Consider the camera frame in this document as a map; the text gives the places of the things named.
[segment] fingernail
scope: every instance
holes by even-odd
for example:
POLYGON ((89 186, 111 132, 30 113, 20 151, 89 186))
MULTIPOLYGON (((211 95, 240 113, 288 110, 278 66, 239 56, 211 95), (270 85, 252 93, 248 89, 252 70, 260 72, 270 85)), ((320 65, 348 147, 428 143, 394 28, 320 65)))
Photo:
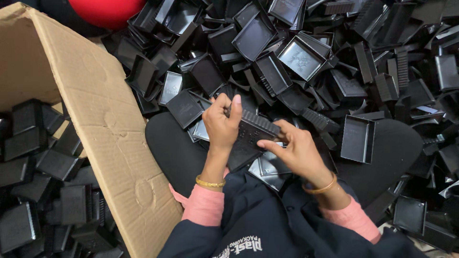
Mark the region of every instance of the fingernail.
POLYGON ((240 104, 241 103, 241 95, 237 94, 236 96, 234 96, 234 102, 236 102, 237 104, 240 104))

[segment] black pants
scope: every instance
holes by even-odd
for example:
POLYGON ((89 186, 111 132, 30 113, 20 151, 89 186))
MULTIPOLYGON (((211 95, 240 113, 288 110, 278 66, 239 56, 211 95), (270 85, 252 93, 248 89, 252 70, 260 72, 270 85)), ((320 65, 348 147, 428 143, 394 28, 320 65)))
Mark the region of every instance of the black pants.
MULTIPOLYGON (((150 119, 145 136, 151 153, 172 187, 189 197, 196 176, 204 168, 207 151, 193 143, 168 112, 150 119)), ((422 139, 412 128, 396 120, 379 120, 376 122, 372 163, 335 160, 338 176, 352 187, 365 208, 400 179, 421 150, 422 139)))

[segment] woman's left hand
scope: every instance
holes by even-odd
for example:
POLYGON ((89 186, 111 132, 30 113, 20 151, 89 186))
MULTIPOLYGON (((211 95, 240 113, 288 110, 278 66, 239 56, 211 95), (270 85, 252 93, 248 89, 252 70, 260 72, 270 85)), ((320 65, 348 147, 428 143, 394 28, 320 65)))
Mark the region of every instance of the woman's left hand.
POLYGON ((202 119, 209 135, 210 149, 230 153, 239 133, 242 117, 241 96, 235 95, 233 101, 224 93, 213 101, 203 114, 202 119), (231 106, 231 114, 225 116, 225 109, 231 106))

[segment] red ball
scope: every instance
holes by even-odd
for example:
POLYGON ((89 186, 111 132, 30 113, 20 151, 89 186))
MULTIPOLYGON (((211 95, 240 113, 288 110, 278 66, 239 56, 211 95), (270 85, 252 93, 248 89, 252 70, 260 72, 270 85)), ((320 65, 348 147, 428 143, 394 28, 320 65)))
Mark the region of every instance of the red ball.
POLYGON ((146 0, 69 0, 75 12, 92 25, 113 30, 128 26, 127 20, 140 12, 146 0))

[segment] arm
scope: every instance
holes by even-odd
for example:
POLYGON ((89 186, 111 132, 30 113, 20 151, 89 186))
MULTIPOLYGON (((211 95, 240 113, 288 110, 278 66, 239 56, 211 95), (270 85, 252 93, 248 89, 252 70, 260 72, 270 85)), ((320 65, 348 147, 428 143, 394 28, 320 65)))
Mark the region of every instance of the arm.
MULTIPOLYGON (((281 133, 275 141, 288 143, 282 148, 274 141, 260 140, 258 146, 278 156, 291 171, 306 178, 314 189, 327 187, 333 181, 308 131, 300 130, 285 120, 275 122, 281 133)), ((338 183, 316 195, 319 208, 326 219, 337 225, 351 229, 368 241, 376 243, 381 237, 377 227, 360 205, 350 197, 338 183)))
MULTIPOLYGON (((241 96, 233 102, 225 95, 218 98, 202 115, 210 147, 200 180, 220 184, 224 181, 225 166, 239 133, 242 117, 241 96), (231 107, 230 117, 224 109, 231 107)), ((222 239, 220 223, 224 207, 222 187, 195 185, 191 192, 182 221, 179 222, 159 257, 209 257, 222 239)))

